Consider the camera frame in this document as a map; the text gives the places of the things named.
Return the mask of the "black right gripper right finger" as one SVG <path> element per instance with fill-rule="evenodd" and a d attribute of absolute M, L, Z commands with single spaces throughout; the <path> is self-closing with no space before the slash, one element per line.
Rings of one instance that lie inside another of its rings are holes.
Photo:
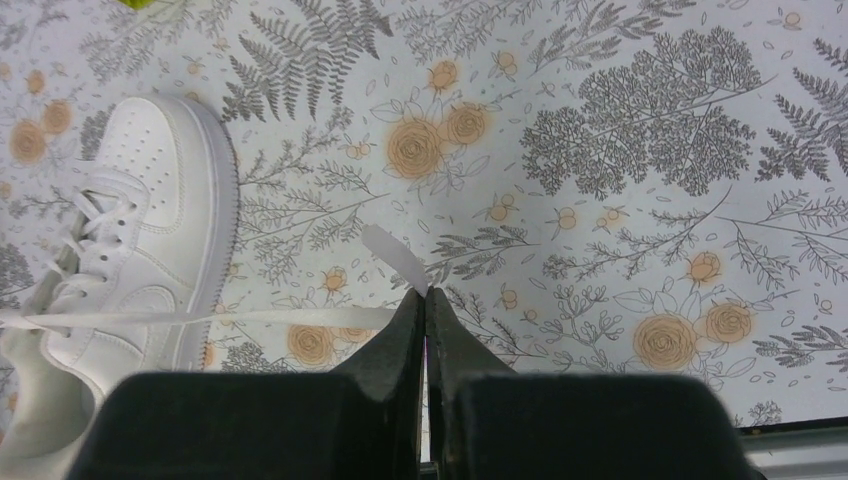
<path fill-rule="evenodd" d="M 520 374 L 423 304 L 430 456 L 443 479 L 755 479 L 710 390 L 686 376 Z"/>

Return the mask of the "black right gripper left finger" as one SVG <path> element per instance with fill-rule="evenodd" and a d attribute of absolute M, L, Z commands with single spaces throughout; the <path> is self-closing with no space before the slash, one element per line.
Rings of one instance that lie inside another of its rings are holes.
<path fill-rule="evenodd" d="M 324 373 L 143 373 L 96 416 L 73 479 L 416 479 L 424 299 Z"/>

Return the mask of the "white sneaker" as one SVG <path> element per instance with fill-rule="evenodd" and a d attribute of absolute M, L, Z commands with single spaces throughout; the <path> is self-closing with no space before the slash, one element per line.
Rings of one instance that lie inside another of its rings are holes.
<path fill-rule="evenodd" d="M 66 479 L 107 397 L 143 373 L 204 373 L 236 230 L 236 171 L 199 104 L 132 97 L 113 111 L 100 170 L 3 353 L 20 376 L 1 444 L 5 479 Z"/>

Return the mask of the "floral patterned table mat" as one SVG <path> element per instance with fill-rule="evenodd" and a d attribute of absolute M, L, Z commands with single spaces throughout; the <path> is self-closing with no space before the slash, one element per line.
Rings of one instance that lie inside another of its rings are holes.
<path fill-rule="evenodd" d="M 217 313 L 397 304 L 378 224 L 515 369 L 847 412 L 843 1 L 5 1 L 3 305 L 154 92 L 234 146 Z"/>

